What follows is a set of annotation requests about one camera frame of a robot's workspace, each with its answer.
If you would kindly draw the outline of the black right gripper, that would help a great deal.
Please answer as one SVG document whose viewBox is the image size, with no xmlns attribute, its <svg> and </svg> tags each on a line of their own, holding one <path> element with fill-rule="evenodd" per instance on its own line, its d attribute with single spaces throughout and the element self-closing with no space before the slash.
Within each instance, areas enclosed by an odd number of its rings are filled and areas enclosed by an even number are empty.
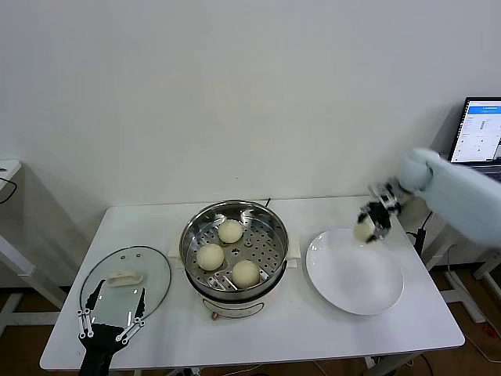
<svg viewBox="0 0 501 376">
<path fill-rule="evenodd" d="M 368 244 L 384 240 L 391 231 L 391 212 L 381 202 L 368 202 L 360 208 L 357 217 L 357 223 L 362 222 L 370 230 Z"/>
</svg>

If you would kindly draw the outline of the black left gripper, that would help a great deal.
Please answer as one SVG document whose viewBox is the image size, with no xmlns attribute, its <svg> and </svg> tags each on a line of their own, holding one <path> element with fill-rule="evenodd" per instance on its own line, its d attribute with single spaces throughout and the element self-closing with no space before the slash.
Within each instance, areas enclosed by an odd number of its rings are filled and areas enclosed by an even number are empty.
<svg viewBox="0 0 501 376">
<path fill-rule="evenodd" d="M 143 288 L 136 306 L 134 320 L 124 329 L 108 324 L 93 324 L 91 312 L 96 307 L 105 280 L 101 280 L 85 300 L 84 306 L 77 311 L 78 338 L 85 348 L 80 376 L 107 376 L 115 353 L 121 351 L 130 339 L 145 325 L 145 294 Z"/>
</svg>

